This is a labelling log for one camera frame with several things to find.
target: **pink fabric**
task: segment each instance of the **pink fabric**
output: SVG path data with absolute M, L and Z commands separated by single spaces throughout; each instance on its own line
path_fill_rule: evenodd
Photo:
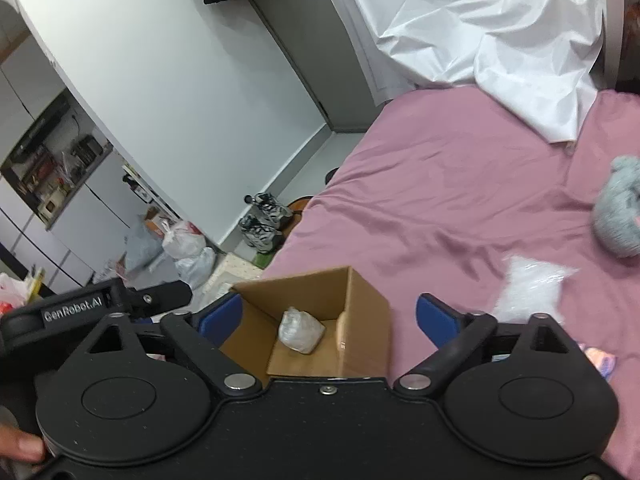
M 615 259 L 590 232 L 622 154 L 640 155 L 636 96 L 601 92 L 569 157 L 477 88 L 410 92 L 385 107 L 265 275 L 353 266 L 391 305 L 395 378 L 434 351 L 415 322 L 420 293 L 490 311 L 508 254 L 578 267 L 559 308 L 574 339 L 618 357 L 621 416 L 605 459 L 640 479 L 640 262 Z

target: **screw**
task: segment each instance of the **screw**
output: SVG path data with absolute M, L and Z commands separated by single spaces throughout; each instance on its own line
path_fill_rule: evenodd
M 331 386 L 330 384 L 326 384 L 325 386 L 320 386 L 320 393 L 323 395 L 333 395 L 338 392 L 338 388 L 335 386 Z
M 424 390 L 431 386 L 431 379 L 423 374 L 407 374 L 400 377 L 400 386 L 407 390 Z
M 249 374 L 231 374 L 225 378 L 225 386 L 231 390 L 246 390 L 255 384 L 255 377 Z

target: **stuffed animal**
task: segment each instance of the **stuffed animal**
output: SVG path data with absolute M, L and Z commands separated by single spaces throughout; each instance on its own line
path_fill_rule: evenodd
M 616 256 L 640 254 L 640 158 L 617 156 L 593 207 L 593 231 Z

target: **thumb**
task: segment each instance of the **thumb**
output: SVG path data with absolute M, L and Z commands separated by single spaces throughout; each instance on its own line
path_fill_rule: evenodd
M 22 462 L 41 462 L 44 443 L 35 435 L 0 424 L 0 456 Z

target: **sneaker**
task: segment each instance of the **sneaker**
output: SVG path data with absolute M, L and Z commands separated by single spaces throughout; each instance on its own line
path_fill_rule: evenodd
M 293 220 L 293 211 L 278 202 L 271 193 L 258 193 L 254 197 L 247 195 L 244 201 L 254 205 L 264 223 L 276 229 L 284 229 Z
M 270 225 L 261 223 L 252 214 L 244 215 L 238 223 L 238 227 L 242 231 L 247 245 L 255 247 L 261 254 L 273 252 L 284 242 L 284 236 L 280 231 Z

